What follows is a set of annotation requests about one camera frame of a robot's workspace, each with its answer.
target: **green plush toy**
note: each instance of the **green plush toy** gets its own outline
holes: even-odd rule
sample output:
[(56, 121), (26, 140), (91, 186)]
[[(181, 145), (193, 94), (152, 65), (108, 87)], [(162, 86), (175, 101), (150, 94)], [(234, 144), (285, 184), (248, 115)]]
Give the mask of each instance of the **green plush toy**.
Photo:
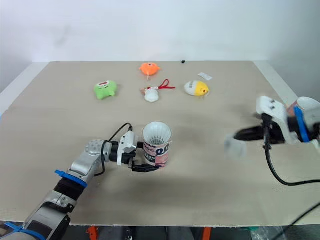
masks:
[(114, 96), (117, 91), (117, 84), (114, 81), (105, 81), (94, 86), (96, 98), (101, 100), (109, 96)]

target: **blue ring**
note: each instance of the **blue ring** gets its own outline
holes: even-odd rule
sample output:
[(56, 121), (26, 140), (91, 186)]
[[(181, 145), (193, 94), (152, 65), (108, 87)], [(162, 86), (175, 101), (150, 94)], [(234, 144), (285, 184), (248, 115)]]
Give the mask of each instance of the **blue ring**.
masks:
[(304, 113), (302, 112), (302, 110), (298, 106), (294, 106), (293, 109), (294, 109), (294, 114), (295, 114), (296, 120), (299, 125), (301, 138), (304, 143), (308, 143), (308, 142), (310, 142), (310, 140), (308, 137), (306, 126), (305, 126)]
[(16, 226), (11, 222), (5, 222), (4, 224), (7, 225), (8, 227), (12, 228), (14, 233), (20, 232), (20, 233), (34, 236), (40, 240), (46, 240), (46, 238), (43, 235), (41, 235), (40, 233), (38, 233), (36, 231), (24, 229), (23, 226)]
[(74, 181), (75, 183), (80, 184), (84, 188), (88, 187), (88, 184), (85, 181), (82, 181), (81, 179), (79, 179), (79, 178), (77, 178), (75, 176), (72, 176), (72, 175), (70, 175), (68, 173), (65, 173), (64, 171), (55, 170), (54, 173), (58, 174), (62, 178)]

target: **orange plush toy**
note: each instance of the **orange plush toy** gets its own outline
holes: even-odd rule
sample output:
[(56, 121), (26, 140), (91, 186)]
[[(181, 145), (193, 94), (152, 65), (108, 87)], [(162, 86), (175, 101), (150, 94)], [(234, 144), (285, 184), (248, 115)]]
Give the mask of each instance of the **orange plush toy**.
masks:
[(151, 76), (156, 74), (160, 67), (158, 67), (158, 65), (155, 63), (147, 62), (143, 63), (139, 69), (144, 75)]

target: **yellow egg toy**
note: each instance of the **yellow egg toy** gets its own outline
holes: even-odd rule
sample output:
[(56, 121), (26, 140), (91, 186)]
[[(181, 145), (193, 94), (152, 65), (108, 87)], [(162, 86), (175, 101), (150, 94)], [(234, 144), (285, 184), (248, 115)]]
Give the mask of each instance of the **yellow egg toy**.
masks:
[(184, 90), (192, 96), (203, 96), (209, 93), (209, 87), (202, 81), (190, 81), (184, 85)]

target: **cable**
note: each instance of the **cable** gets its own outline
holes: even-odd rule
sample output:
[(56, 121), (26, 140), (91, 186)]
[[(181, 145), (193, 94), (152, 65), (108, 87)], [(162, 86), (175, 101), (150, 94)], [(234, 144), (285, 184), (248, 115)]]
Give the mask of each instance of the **cable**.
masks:
[(123, 124), (123, 125), (112, 135), (112, 137), (111, 137), (109, 140), (105, 140), (105, 141), (102, 143), (102, 146), (101, 146), (101, 165), (102, 165), (102, 172), (95, 174), (95, 175), (94, 175), (95, 177), (104, 174), (105, 171), (106, 171), (106, 166), (105, 166), (106, 158), (105, 158), (105, 153), (104, 153), (106, 143), (111, 142), (112, 139), (114, 139), (114, 137), (115, 137), (125, 126), (127, 126), (127, 125), (129, 125), (129, 130), (128, 130), (128, 131), (132, 131), (132, 130), (134, 129), (134, 128), (132, 127), (131, 123), (127, 122), (127, 123)]
[(313, 184), (313, 183), (320, 183), (320, 179), (315, 179), (315, 180), (307, 180), (307, 181), (297, 181), (297, 182), (286, 182), (284, 180), (282, 180), (279, 175), (277, 174), (276, 170), (274, 169), (274, 166), (271, 162), (271, 158), (270, 158), (270, 149), (271, 149), (271, 145), (270, 145), (270, 126), (269, 125), (265, 125), (264, 127), (264, 137), (265, 137), (265, 157), (266, 157), (266, 162), (268, 163), (268, 166), (271, 170), (271, 173), (273, 174), (273, 176), (275, 177), (275, 179), (277, 179), (281, 184), (286, 185), (286, 186), (299, 186), (299, 185), (304, 185), (304, 184)]
[(115, 137), (125, 126), (127, 126), (127, 125), (129, 125), (128, 131), (132, 131), (132, 130), (134, 129), (134, 128), (132, 127), (131, 123), (129, 123), (129, 122), (123, 124), (123, 125), (118, 129), (118, 131), (116, 131), (116, 132), (113, 134), (113, 136), (108, 140), (108, 142), (111, 142), (112, 139), (114, 139), (114, 137)]
[(313, 207), (311, 207), (309, 210), (307, 210), (305, 213), (303, 213), (301, 216), (299, 216), (296, 220), (294, 220), (289, 226), (286, 226), (282, 232), (280, 232), (277, 236), (275, 236), (272, 240), (277, 240), (278, 238), (280, 238), (283, 234), (286, 233), (286, 231), (288, 231), (289, 228), (291, 228), (293, 225), (295, 225), (298, 221), (300, 221), (302, 218), (304, 218), (306, 215), (308, 215), (309, 213), (311, 213), (313, 210), (315, 210), (316, 208), (318, 208), (320, 206), (320, 202), (316, 205), (314, 205)]

